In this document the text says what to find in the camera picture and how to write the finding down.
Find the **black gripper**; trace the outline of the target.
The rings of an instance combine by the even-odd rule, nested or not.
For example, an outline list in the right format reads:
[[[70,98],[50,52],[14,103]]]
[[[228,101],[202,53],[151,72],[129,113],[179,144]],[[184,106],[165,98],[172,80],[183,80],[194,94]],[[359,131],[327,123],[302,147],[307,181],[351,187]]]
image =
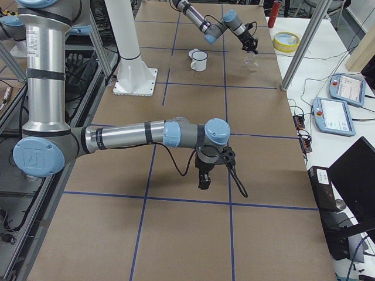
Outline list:
[[[238,39],[243,45],[242,50],[244,50],[247,53],[253,52],[254,54],[258,54],[258,39],[253,38],[249,31],[244,31],[242,34],[238,36]]]
[[[208,156],[203,152],[197,152],[195,158],[195,167],[199,170],[199,185],[201,190],[208,190],[211,179],[209,172],[213,170],[215,165],[222,165],[223,161],[220,156]]]

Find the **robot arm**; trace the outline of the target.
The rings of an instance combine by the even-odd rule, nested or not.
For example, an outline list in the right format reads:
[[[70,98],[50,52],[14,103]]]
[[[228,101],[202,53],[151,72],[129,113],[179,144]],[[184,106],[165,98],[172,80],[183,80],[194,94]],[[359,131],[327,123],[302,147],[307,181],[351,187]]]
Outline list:
[[[258,39],[250,33],[254,22],[244,24],[236,11],[229,10],[214,24],[209,22],[189,1],[169,1],[169,3],[198,27],[208,44],[215,43],[226,30],[230,30],[241,42],[242,50],[258,54]]]
[[[65,81],[67,33],[90,21],[89,1],[19,1],[26,28],[28,121],[13,149],[15,164],[25,174],[47,177],[80,156],[98,150],[144,145],[191,148],[199,171],[199,188],[209,187],[209,172],[233,155],[227,142],[230,127],[214,118],[192,124],[184,118],[127,126],[73,128],[66,122]]]

